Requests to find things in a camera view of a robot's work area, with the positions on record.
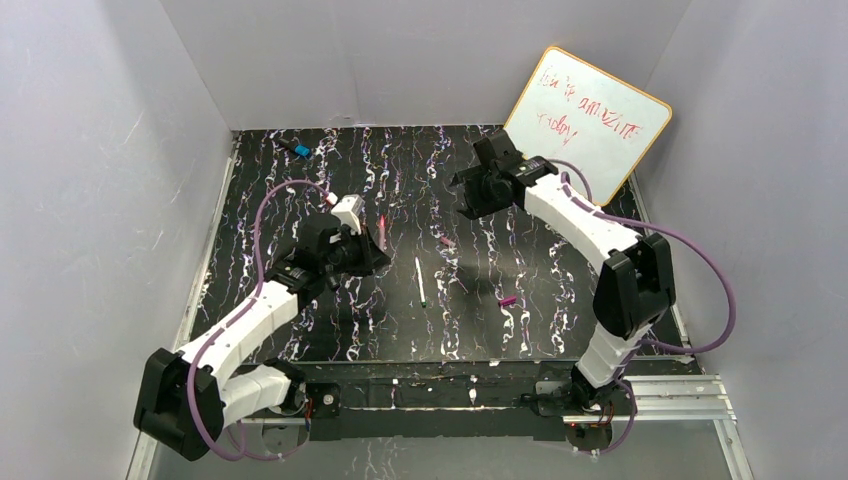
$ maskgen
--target black surface with white streaks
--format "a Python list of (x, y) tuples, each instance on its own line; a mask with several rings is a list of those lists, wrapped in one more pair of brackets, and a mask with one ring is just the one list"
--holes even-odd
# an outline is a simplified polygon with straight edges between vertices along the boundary
[[(335, 294), (280, 328), (251, 360), (482, 360), (575, 358), (594, 329), (588, 262), (543, 222), (512, 208), (469, 221), (456, 213), (461, 199), (449, 189), (457, 170), (475, 164), (471, 144), (494, 126), (249, 131), (238, 142), (233, 180), (194, 323), (196, 337), (254, 287), (250, 229), (260, 201), (274, 185), (308, 178), (339, 197), (366, 200), (367, 224), (385, 215), (392, 265), (375, 277), (351, 278)], [(309, 160), (275, 140), (314, 148)], [(262, 252), (297, 234), (320, 198), (290, 189), (266, 209)], [(629, 187), (606, 211), (638, 216)], [(448, 248), (440, 236), (456, 242)], [(415, 257), (425, 279), (419, 300)], [(500, 309), (498, 299), (516, 295)], [(680, 344), (671, 318), (656, 336)]]

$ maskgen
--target pink marker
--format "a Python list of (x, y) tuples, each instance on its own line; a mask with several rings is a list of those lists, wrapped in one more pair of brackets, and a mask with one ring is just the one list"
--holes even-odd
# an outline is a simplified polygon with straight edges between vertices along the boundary
[(386, 217), (380, 215), (380, 249), (386, 251)]
[(515, 295), (506, 297), (503, 300), (498, 301), (498, 306), (499, 307), (508, 307), (508, 306), (512, 305), (513, 303), (515, 303), (515, 300), (516, 300)]

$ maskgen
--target marker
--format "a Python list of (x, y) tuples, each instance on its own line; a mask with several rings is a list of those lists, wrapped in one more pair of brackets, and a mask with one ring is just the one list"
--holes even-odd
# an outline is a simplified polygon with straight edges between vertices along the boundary
[(512, 296), (504, 298), (503, 300), (500, 300), (498, 302), (498, 306), (501, 307), (501, 308), (508, 307), (508, 306), (512, 305), (513, 303), (515, 303), (515, 301), (516, 301), (515, 295), (512, 295)]
[(421, 276), (421, 262), (415, 257), (415, 270), (418, 271), (418, 293), (421, 294), (421, 308), (427, 308), (427, 300), (424, 298), (424, 277)]
[(279, 142), (280, 145), (286, 147), (287, 149), (289, 149), (292, 152), (300, 155), (303, 158), (309, 158), (309, 156), (312, 155), (312, 151), (309, 150), (308, 148), (304, 147), (303, 145), (297, 145), (293, 142), (289, 142), (288, 140), (282, 140), (282, 139), (277, 140), (277, 142)]
[(380, 215), (380, 249), (386, 251), (386, 217)]

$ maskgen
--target blue object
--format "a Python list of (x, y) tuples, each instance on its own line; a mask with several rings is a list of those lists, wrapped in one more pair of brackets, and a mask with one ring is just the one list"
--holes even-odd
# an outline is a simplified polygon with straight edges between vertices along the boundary
[(295, 154), (300, 155), (301, 157), (309, 158), (309, 156), (312, 155), (312, 150), (310, 150), (308, 147), (304, 147), (303, 145), (296, 145), (292, 142), (289, 142), (288, 140), (278, 141), (282, 146), (286, 147)]
[(312, 155), (312, 152), (303, 145), (298, 145), (294, 147), (294, 153), (306, 158), (309, 158), (309, 156)]

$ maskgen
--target red handwriting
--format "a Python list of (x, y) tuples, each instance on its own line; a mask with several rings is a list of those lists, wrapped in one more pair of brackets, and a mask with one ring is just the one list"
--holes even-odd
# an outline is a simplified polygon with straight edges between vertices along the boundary
[(568, 145), (568, 142), (571, 141), (572, 138), (577, 136), (577, 130), (575, 130), (570, 123), (568, 123), (568, 115), (563, 115), (560, 118), (554, 118), (547, 113), (538, 113), (536, 116), (539, 118), (539, 125), (547, 125), (548, 128), (557, 132), (557, 134), (563, 137), (562, 146)]
[(563, 90), (562, 95), (565, 97), (567, 102), (570, 102), (571, 96), (574, 95), (575, 91), (575, 85), (571, 83), (571, 77), (566, 76), (564, 83), (561, 85), (556, 72), (549, 73), (550, 69), (551, 67), (546, 68), (545, 71), (542, 72), (542, 76), (539, 77), (539, 81), (536, 83), (543, 87)]
[(586, 115), (600, 117), (601, 123), (611, 128), (624, 140), (627, 140), (631, 136), (639, 133), (639, 130), (642, 129), (641, 126), (636, 125), (635, 123), (625, 122), (620, 113), (614, 112), (609, 108), (602, 106), (601, 102), (596, 102), (588, 97), (580, 99), (577, 109), (582, 110), (586, 113)]

